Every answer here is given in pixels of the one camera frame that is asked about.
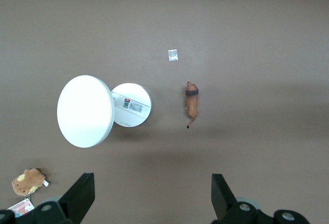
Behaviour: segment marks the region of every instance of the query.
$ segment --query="label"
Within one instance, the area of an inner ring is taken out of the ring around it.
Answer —
[[[138,115],[144,119],[146,119],[151,112],[151,107],[143,103],[137,102],[133,99],[122,96],[118,93],[112,92],[112,97],[114,100],[115,107],[128,111],[132,114]]]
[[[15,204],[14,206],[8,208],[8,210],[11,210],[15,213],[15,218],[19,218],[22,215],[26,214],[27,212],[30,212],[33,209],[34,209],[34,206],[31,203],[30,199],[24,199],[23,201],[20,201],[19,203]]]
[[[123,107],[124,107],[124,108],[128,108],[129,103],[130,103],[130,99],[125,98],[125,99],[124,99],[124,103],[123,103]]]
[[[177,49],[168,50],[169,61],[178,61]]]
[[[143,105],[140,105],[138,103],[131,103],[129,109],[132,109],[134,111],[137,111],[137,112],[141,113],[142,109],[143,109]]]

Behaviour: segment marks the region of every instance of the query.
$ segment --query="sticker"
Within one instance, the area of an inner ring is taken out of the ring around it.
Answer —
[[[142,112],[143,106],[138,103],[131,103],[129,109],[132,109],[137,112]]]
[[[33,204],[31,203],[30,199],[24,199],[23,201],[15,204],[14,206],[8,208],[15,213],[15,218],[19,218],[22,215],[30,212],[34,209]]]
[[[123,107],[128,108],[129,103],[130,103],[130,99],[125,98],[125,99],[124,99],[124,103],[123,103]]]

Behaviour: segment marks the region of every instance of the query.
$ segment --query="brown floor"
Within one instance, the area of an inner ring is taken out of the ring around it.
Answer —
[[[38,167],[38,205],[94,172],[83,223],[210,223],[211,174],[272,215],[327,222],[329,0],[0,0],[0,209],[11,181]],[[177,49],[179,60],[168,61]],[[58,97],[88,74],[144,86],[153,111],[74,147]],[[190,129],[187,81],[199,87]]]

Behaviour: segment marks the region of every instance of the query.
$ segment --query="small white paper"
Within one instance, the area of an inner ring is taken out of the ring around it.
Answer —
[[[169,61],[178,61],[177,49],[168,50]]]

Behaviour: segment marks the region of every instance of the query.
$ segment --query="tag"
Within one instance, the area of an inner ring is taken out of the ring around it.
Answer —
[[[44,186],[48,186],[49,183],[48,183],[46,180],[44,180],[44,181],[43,181],[43,185],[44,185]]]
[[[20,216],[30,212],[34,209],[33,204],[31,203],[30,199],[24,199],[19,203],[15,204],[14,206],[8,208],[8,210],[12,210],[15,213],[15,218],[19,218]]]

